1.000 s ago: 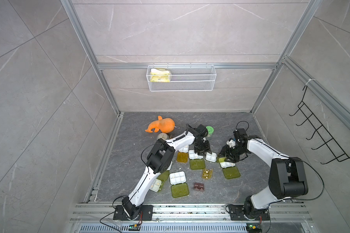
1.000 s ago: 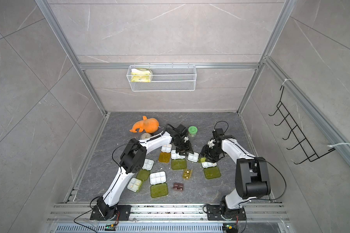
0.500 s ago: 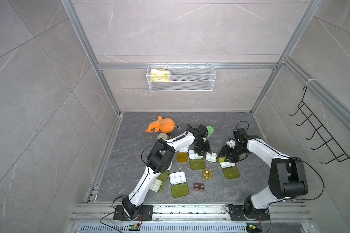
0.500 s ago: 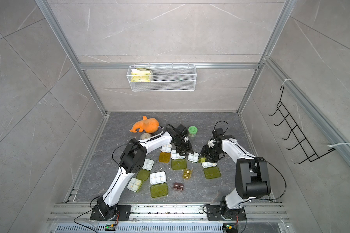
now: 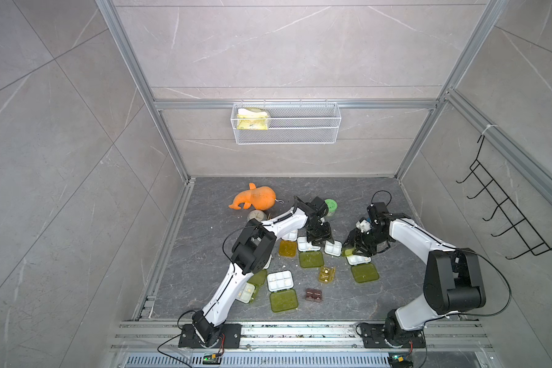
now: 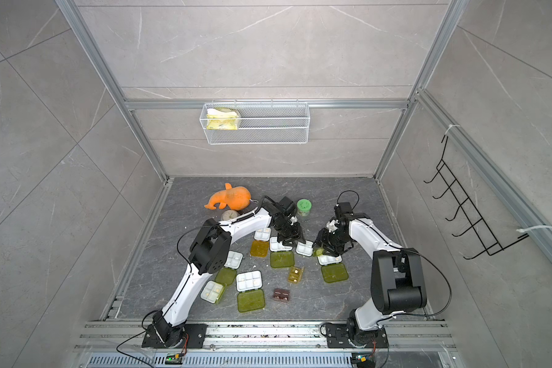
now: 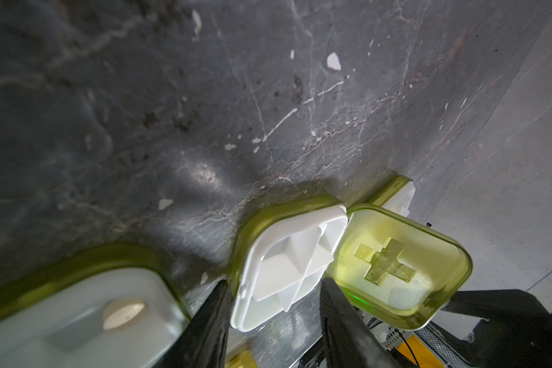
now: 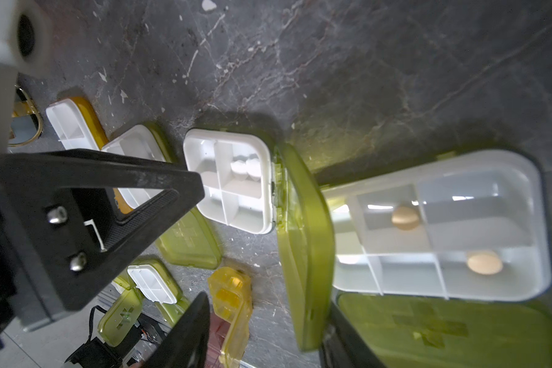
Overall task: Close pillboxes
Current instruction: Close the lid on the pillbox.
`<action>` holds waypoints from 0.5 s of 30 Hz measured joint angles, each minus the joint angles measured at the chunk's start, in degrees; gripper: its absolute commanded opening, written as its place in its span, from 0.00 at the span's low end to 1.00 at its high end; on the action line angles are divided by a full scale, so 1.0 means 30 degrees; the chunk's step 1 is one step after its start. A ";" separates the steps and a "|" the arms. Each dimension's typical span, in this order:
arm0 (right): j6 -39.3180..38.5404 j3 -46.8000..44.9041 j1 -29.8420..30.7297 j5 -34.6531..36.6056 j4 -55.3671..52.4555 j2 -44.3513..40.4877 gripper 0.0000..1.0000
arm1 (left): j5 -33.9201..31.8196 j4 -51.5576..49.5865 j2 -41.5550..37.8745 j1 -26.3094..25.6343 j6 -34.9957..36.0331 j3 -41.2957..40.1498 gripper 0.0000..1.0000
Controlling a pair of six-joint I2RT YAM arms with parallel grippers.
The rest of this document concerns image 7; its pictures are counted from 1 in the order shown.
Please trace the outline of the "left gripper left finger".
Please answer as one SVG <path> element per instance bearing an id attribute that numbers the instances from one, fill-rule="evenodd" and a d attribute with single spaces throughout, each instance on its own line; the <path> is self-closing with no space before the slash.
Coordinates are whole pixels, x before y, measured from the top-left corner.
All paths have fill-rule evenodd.
<path id="1" fill-rule="evenodd" d="M 233 306 L 230 285 L 221 280 L 156 366 L 224 367 Z"/>

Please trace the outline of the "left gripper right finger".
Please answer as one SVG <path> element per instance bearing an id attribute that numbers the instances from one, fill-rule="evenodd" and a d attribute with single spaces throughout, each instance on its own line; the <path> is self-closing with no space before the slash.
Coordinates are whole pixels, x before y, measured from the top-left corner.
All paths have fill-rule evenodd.
<path id="1" fill-rule="evenodd" d="M 328 367 L 413 367 L 405 357 L 397 360 L 376 340 L 337 283 L 320 283 L 320 324 Z"/>

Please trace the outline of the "small yellow clear pillbox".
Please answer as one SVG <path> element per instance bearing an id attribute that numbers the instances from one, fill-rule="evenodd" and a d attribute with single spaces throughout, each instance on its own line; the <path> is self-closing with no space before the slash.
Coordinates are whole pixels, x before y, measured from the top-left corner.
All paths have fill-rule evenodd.
<path id="1" fill-rule="evenodd" d="M 243 351 L 225 364 L 225 368 L 258 368 L 250 351 Z"/>

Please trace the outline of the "green lid six-cell pillbox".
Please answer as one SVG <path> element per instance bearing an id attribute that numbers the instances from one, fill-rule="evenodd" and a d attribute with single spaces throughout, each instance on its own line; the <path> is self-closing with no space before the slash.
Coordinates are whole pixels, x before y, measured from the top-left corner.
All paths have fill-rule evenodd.
<path id="1" fill-rule="evenodd" d="M 89 248 L 0 288 L 0 367 L 152 367 L 190 319 L 155 251 Z"/>

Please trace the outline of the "small green pillbox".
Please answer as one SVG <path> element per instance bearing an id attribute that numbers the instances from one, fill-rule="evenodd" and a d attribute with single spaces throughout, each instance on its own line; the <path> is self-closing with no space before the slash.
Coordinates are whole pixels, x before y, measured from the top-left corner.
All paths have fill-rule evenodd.
<path id="1" fill-rule="evenodd" d="M 296 200 L 264 208 L 240 228 L 230 324 L 252 331 L 331 278 L 354 307 L 416 331 L 472 269 L 456 240 L 379 205 L 349 208 L 331 195 Z"/>

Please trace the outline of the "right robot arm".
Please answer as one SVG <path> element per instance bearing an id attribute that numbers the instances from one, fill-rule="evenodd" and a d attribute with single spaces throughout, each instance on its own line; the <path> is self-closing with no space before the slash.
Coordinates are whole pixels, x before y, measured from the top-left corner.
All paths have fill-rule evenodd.
<path id="1" fill-rule="evenodd" d="M 440 337 L 474 367 L 552 367 L 552 312 L 521 290 L 458 291 L 443 311 L 479 317 L 473 341 L 435 325 Z"/>

